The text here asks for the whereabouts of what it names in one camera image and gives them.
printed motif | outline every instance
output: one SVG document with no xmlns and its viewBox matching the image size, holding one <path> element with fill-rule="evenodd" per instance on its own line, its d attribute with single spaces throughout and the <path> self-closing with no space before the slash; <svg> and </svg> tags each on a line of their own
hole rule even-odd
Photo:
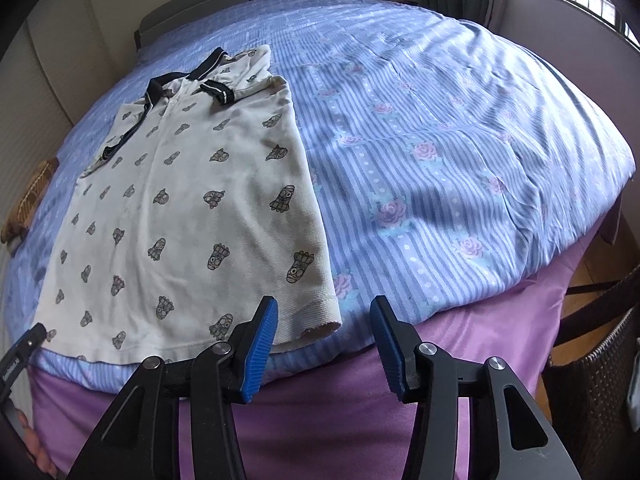
<svg viewBox="0 0 640 480">
<path fill-rule="evenodd" d="M 85 326 L 87 326 L 89 323 L 91 323 L 94 320 L 93 317 L 91 317 L 91 314 L 89 314 L 88 310 L 84 311 L 84 316 L 82 316 L 82 319 L 80 320 L 80 326 L 82 328 L 84 328 Z"/>
<path fill-rule="evenodd" d="M 296 187 L 291 184 L 289 186 L 283 187 L 278 193 L 276 200 L 271 202 L 269 204 L 269 207 L 272 210 L 277 211 L 279 213 L 284 213 L 285 211 L 288 211 L 289 202 L 291 200 L 291 197 L 293 197 L 293 192 L 295 190 L 296 190 Z"/>
<path fill-rule="evenodd" d="M 164 249 L 164 245 L 166 244 L 165 238 L 160 238 L 153 247 L 146 251 L 152 260 L 158 261 L 160 259 L 160 254 L 162 254 L 162 249 Z"/>
<path fill-rule="evenodd" d="M 229 122 L 229 119 L 225 119 L 224 121 L 222 121 L 218 126 L 214 126 L 213 129 L 217 132 L 219 132 L 220 130 L 222 130 L 222 128 L 224 128 L 226 126 L 226 124 Z"/>
<path fill-rule="evenodd" d="M 222 260 L 229 256 L 229 254 L 230 251 L 227 246 L 223 244 L 215 244 L 213 246 L 213 252 L 209 257 L 209 261 L 207 262 L 207 267 L 209 267 L 209 270 L 216 270 L 222 263 Z"/>
<path fill-rule="evenodd" d="M 311 265 L 316 259 L 313 254 L 306 251 L 298 251 L 293 255 L 293 265 L 287 271 L 287 281 L 289 283 L 295 283 L 305 273 L 306 268 Z"/>
<path fill-rule="evenodd" d="M 144 155 L 142 155 L 136 162 L 134 162 L 134 164 L 136 166 L 139 166 L 140 164 L 142 164 L 142 161 L 146 159 L 147 155 L 148 155 L 148 153 L 145 153 Z"/>
<path fill-rule="evenodd" d="M 375 223 L 384 237 L 404 234 L 412 227 L 408 218 L 406 199 L 403 196 L 390 194 L 372 195 L 370 219 Z"/>
<path fill-rule="evenodd" d="M 223 148 L 220 148 L 213 155 L 211 155 L 209 162 L 224 162 L 228 158 L 229 154 Z"/>
<path fill-rule="evenodd" d="M 284 158 L 287 153 L 289 153 L 287 148 L 281 148 L 279 144 L 276 144 L 276 147 L 269 152 L 269 155 L 267 155 L 267 158 L 264 160 L 278 160 L 280 158 Z"/>
<path fill-rule="evenodd" d="M 169 202 L 169 194 L 166 192 L 166 188 L 163 187 L 154 198 L 154 204 L 164 205 Z"/>
<path fill-rule="evenodd" d="M 89 274 L 91 274 L 91 265 L 87 265 L 84 270 L 80 273 L 80 277 L 86 283 L 89 279 Z"/>
<path fill-rule="evenodd" d="M 349 271 L 334 276 L 335 297 L 338 298 L 341 308 L 351 308 L 357 304 L 359 292 L 354 289 L 352 279 Z"/>
<path fill-rule="evenodd" d="M 180 125 L 180 128 L 178 128 L 178 129 L 175 131 L 174 135 L 180 135 L 180 134 L 181 134 L 184 130 L 186 130 L 187 128 L 190 128 L 190 125 L 189 125 L 189 124 L 187 124 L 187 123 L 182 123 L 182 124 Z"/>
<path fill-rule="evenodd" d="M 124 285 L 124 280 L 120 277 L 120 276 L 114 276 L 113 277 L 113 285 L 111 285 L 111 295 L 115 296 L 116 294 L 118 294 L 123 288 L 125 287 Z"/>
<path fill-rule="evenodd" d="M 178 155 L 180 155 L 180 152 L 175 152 L 172 156 L 170 156 L 169 158 L 166 158 L 164 160 L 164 163 L 168 166 L 172 165 L 174 163 L 174 160 L 178 157 Z"/>
<path fill-rule="evenodd" d="M 158 319 L 164 319 L 173 309 L 174 304 L 169 301 L 169 298 L 158 296 L 158 306 L 156 306 L 156 317 Z"/>
<path fill-rule="evenodd" d="M 281 117 L 282 117 L 282 114 L 276 114 L 270 117 L 269 119 L 267 119 L 266 121 L 264 121 L 262 123 L 262 126 L 264 126 L 265 128 L 273 128 L 278 123 Z"/>
<path fill-rule="evenodd" d="M 353 146 L 354 144 L 359 144 L 360 142 L 362 142 L 362 137 L 361 136 L 343 135 L 343 136 L 338 137 L 338 142 L 342 146 Z"/>
<path fill-rule="evenodd" d="M 224 195 L 225 195 L 224 190 L 222 191 L 212 190 L 212 191 L 207 191 L 202 198 L 207 204 L 209 204 L 209 209 L 213 209 L 220 203 Z"/>
<path fill-rule="evenodd" d="M 209 333 L 218 341 L 222 341 L 225 338 L 226 333 L 229 332 L 233 322 L 233 314 L 225 314 L 214 325 L 210 325 Z"/>
<path fill-rule="evenodd" d="M 126 338 L 127 333 L 124 332 L 124 330 L 122 332 L 118 332 L 118 335 L 116 337 L 112 337 L 111 338 L 111 343 L 113 344 L 113 347 L 116 350 L 120 350 L 120 348 L 122 347 L 122 343 L 124 343 L 124 339 Z"/>
<path fill-rule="evenodd" d="M 113 230 L 113 239 L 116 242 L 116 245 L 120 243 L 120 240 L 122 240 L 122 237 L 124 236 L 124 231 L 122 231 L 121 229 L 118 229 L 117 227 Z"/>
</svg>

bed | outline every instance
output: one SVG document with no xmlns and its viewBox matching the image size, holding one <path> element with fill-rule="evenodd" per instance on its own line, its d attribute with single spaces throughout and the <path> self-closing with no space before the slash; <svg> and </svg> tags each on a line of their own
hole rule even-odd
<svg viewBox="0 0 640 480">
<path fill-rule="evenodd" d="M 377 0 L 178 0 L 163 7 L 136 34 L 134 71 L 60 148 L 60 168 L 8 271 L 11 336 L 31 324 L 74 184 L 118 105 L 138 97 L 153 76 L 192 70 L 217 46 L 236 53 L 265 43 L 271 71 L 292 88 L 342 327 L 271 356 L 264 382 L 273 384 L 236 415 L 247 469 L 282 476 L 279 460 L 292 468 L 287 477 L 311 470 L 318 478 L 371 478 L 374 470 L 399 476 L 413 415 L 388 393 L 369 348 L 366 312 L 376 294 L 456 357 L 480 362 L 500 354 L 533 391 L 570 277 L 635 170 L 604 113 L 534 54 L 426 9 Z M 65 470 L 136 364 L 46 350 L 33 364 L 34 423 Z M 318 392 L 318 384 L 326 389 Z M 306 402 L 297 412 L 300 398 Z M 335 418 L 325 419 L 326 406 Z M 299 420 L 315 441 L 292 438 Z M 188 428 L 181 431 L 188 442 Z M 332 446 L 347 439 L 350 454 L 336 454 Z M 296 442 L 317 454 L 296 455 Z M 356 445 L 362 460 L 353 460 Z M 292 450 L 286 458 L 284 449 Z"/>
</svg>

